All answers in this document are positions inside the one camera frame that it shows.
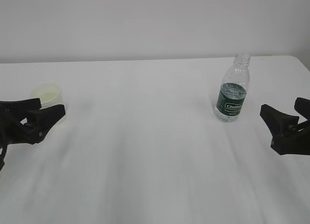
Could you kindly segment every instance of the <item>bottle neck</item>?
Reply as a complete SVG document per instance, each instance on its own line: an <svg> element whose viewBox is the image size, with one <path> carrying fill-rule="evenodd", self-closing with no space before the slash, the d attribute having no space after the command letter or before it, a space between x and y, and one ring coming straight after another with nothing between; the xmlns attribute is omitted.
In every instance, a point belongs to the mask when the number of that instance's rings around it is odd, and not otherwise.
<svg viewBox="0 0 310 224"><path fill-rule="evenodd" d="M250 55L248 53L238 53L233 63L237 66L248 67L250 65Z"/></svg>

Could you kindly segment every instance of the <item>plastic cup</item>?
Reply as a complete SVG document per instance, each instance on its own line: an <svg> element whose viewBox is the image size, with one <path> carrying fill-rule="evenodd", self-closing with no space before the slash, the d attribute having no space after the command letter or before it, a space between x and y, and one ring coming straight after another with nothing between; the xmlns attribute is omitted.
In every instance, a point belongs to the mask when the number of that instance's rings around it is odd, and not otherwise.
<svg viewBox="0 0 310 224"><path fill-rule="evenodd" d="M46 109L57 104L64 104L62 99L62 90L53 83L43 83L37 86L30 95L31 98L40 98L41 109ZM65 120L63 116L56 124L59 125Z"/></svg>

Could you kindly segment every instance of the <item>white wall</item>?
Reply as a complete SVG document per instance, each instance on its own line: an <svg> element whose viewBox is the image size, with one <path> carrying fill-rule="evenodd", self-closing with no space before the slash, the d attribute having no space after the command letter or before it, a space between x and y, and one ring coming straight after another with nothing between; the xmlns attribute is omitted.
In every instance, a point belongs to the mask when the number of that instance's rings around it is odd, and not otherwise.
<svg viewBox="0 0 310 224"><path fill-rule="evenodd" d="M290 54L310 0L0 0L0 63Z"/></svg>

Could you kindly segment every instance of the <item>plastic bottle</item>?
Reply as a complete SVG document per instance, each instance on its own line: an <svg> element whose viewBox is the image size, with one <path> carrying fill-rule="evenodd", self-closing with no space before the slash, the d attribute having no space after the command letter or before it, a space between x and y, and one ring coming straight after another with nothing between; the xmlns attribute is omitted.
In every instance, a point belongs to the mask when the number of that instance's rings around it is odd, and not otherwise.
<svg viewBox="0 0 310 224"><path fill-rule="evenodd" d="M215 116L221 121L232 122L240 114L250 81L249 62L249 54L238 53L222 80L217 105L214 108Z"/></svg>

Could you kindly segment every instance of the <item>white tablecloth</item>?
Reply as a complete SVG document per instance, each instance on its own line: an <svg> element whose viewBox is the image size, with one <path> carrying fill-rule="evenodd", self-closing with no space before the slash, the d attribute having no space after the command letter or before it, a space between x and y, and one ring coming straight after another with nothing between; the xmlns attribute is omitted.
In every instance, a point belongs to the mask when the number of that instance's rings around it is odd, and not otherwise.
<svg viewBox="0 0 310 224"><path fill-rule="evenodd" d="M63 91L67 117L36 145L10 145L3 224L309 224L310 159L280 156L260 118L296 114L310 72L253 57L239 119L213 115L233 58L0 64L0 99Z"/></svg>

